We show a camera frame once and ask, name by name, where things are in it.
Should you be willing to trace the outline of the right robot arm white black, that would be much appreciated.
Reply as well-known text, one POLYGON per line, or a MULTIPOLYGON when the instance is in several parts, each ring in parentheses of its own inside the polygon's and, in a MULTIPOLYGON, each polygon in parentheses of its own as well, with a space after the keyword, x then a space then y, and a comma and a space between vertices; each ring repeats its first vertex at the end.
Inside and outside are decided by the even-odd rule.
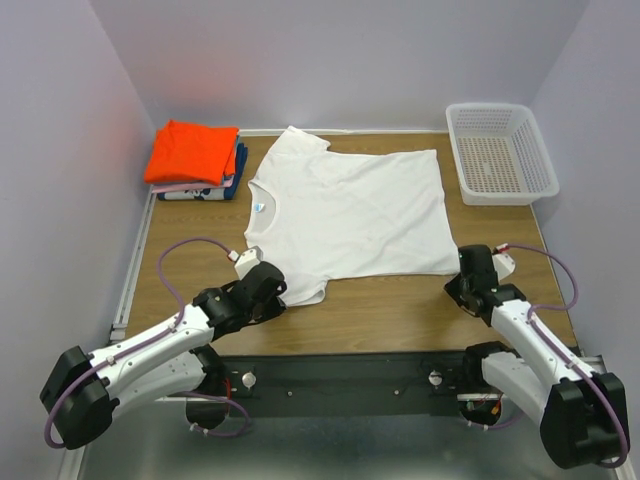
POLYGON ((630 453, 624 384, 573 353, 539 318, 541 306, 504 283, 515 269, 511 248, 459 248, 459 272, 444 287, 459 307, 505 339, 467 348, 461 382, 471 391, 493 388, 510 399, 538 426, 558 467, 619 468, 630 453))

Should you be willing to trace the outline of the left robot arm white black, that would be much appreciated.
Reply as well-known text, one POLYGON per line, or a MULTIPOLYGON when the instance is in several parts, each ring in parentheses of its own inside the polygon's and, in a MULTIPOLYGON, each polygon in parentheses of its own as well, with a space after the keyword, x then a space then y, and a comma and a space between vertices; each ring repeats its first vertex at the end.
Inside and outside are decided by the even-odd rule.
POLYGON ((238 280, 204 289, 174 316, 126 341, 90 353, 79 346, 64 351, 39 395, 48 414, 45 443, 74 450, 97 439, 129 406, 214 393, 222 372, 200 360, 210 343, 281 315, 286 289, 284 274, 258 261, 238 280))

